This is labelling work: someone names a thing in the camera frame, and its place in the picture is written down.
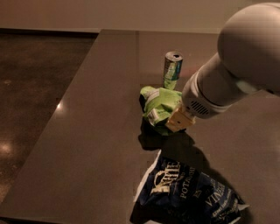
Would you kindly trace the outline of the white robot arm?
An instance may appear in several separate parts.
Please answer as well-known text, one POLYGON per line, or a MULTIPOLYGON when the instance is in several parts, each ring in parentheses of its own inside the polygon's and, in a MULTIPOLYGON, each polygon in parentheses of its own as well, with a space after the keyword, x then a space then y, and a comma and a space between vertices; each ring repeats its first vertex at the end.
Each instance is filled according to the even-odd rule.
POLYGON ((185 84, 166 127, 183 130, 262 89, 280 95, 280 3, 251 5, 225 23, 217 53, 185 84))

